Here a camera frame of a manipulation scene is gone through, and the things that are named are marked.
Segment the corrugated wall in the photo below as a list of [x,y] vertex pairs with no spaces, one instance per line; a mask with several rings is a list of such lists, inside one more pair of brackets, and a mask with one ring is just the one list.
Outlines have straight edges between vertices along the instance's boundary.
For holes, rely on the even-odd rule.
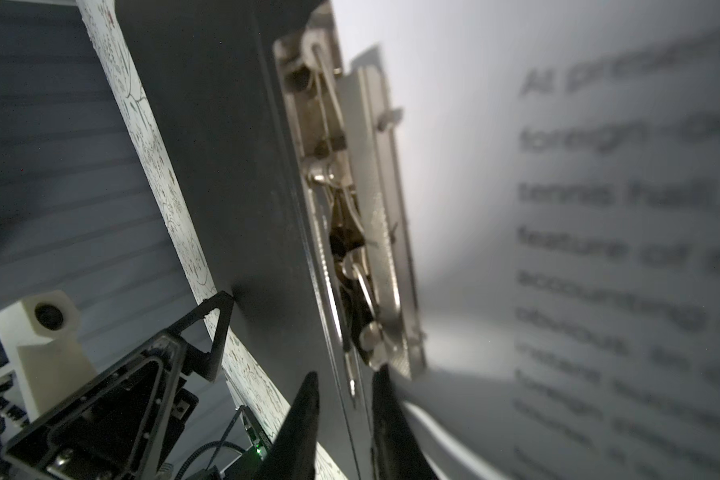
[[[0,1],[0,308],[56,289],[98,371],[195,306],[79,12]],[[210,348],[200,324],[185,336]],[[179,465],[234,411],[223,376],[189,387]]]

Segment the white paper sheet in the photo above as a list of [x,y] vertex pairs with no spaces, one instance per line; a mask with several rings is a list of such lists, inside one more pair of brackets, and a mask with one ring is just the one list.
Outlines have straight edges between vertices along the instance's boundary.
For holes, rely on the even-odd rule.
[[333,5],[403,110],[402,396],[517,478],[720,478],[720,2]]

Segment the small screw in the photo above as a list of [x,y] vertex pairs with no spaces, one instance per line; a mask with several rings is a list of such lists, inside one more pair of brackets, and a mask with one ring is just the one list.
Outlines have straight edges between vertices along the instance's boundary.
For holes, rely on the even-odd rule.
[[72,448],[65,448],[58,456],[56,456],[56,466],[60,467],[63,465],[67,465],[67,463],[69,463],[69,460],[72,459],[73,455],[74,450]]

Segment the round black hole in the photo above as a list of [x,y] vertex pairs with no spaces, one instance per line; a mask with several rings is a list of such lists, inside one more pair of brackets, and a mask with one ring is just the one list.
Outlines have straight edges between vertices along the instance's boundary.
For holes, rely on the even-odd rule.
[[34,308],[34,316],[48,330],[58,330],[64,326],[64,315],[53,305],[39,304]]

